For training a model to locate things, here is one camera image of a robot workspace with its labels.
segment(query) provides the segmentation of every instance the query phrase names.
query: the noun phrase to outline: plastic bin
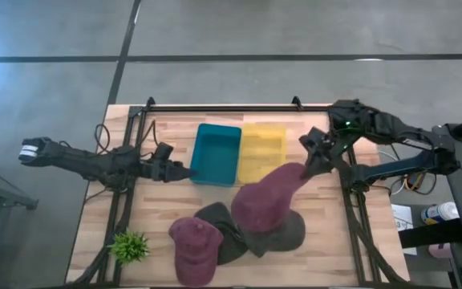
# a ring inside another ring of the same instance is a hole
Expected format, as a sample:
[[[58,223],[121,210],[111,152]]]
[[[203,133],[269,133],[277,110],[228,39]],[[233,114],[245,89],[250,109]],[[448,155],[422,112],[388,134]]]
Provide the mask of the plastic bin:
[[[200,124],[190,169],[194,183],[232,186],[237,178],[241,129]]]
[[[286,128],[274,124],[244,124],[241,131],[238,180],[260,181],[286,163]]]

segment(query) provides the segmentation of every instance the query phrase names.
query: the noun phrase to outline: white paper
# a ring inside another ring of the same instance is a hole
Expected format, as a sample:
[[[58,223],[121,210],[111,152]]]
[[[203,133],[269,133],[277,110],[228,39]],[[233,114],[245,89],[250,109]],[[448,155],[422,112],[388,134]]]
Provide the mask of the white paper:
[[[393,210],[393,217],[395,218],[395,224],[397,230],[407,230],[413,228],[413,218],[411,217],[411,207],[391,205]],[[404,254],[416,255],[416,248],[403,249]]]

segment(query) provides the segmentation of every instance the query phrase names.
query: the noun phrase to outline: potted plant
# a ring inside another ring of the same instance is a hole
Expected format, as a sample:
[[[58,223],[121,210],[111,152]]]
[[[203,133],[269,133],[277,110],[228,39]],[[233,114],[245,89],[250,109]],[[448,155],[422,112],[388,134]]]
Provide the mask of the potted plant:
[[[127,266],[133,261],[141,261],[149,255],[148,240],[144,238],[144,234],[127,230],[117,234],[114,239],[115,242],[108,247],[122,266]]]

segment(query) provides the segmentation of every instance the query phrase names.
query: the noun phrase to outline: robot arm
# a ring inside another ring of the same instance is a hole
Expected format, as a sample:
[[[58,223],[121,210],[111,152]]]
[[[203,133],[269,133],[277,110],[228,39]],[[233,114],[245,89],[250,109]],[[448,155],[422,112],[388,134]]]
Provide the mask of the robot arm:
[[[329,107],[329,116],[329,132],[312,128],[299,138],[308,152],[302,177],[329,173],[336,168],[344,174],[350,188],[368,190],[379,179],[423,171],[450,174],[460,167],[450,136],[406,125],[398,117],[357,100],[337,101]],[[360,137],[378,145],[401,143],[423,151],[416,157],[388,164],[349,166],[342,155]]]
[[[148,160],[140,159],[140,151],[131,145],[109,153],[91,153],[52,141],[48,137],[25,139],[19,153],[21,164],[33,167],[55,166],[81,175],[88,181],[100,181],[107,188],[121,191],[136,177],[154,181],[179,181],[190,177],[189,169],[168,158],[172,146],[160,143]]]

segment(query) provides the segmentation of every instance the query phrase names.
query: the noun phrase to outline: gray floor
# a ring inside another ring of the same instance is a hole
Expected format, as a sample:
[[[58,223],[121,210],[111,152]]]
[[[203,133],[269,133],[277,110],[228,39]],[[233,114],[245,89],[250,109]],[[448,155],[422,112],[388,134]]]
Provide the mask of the gray floor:
[[[132,0],[0,0],[0,56],[118,55],[131,8]],[[462,53],[462,0],[144,0],[130,50],[255,53]],[[63,282],[87,183],[59,169],[23,167],[17,155],[33,136],[94,149],[115,69],[0,63],[0,174],[40,199],[36,211],[14,210],[0,250],[0,288]],[[430,128],[462,121],[462,60],[129,63],[117,103],[149,96],[162,104],[286,103],[295,95],[306,103],[360,98]],[[392,201],[450,199],[440,177],[431,196],[402,192]],[[419,283],[435,283],[433,275],[411,271]]]

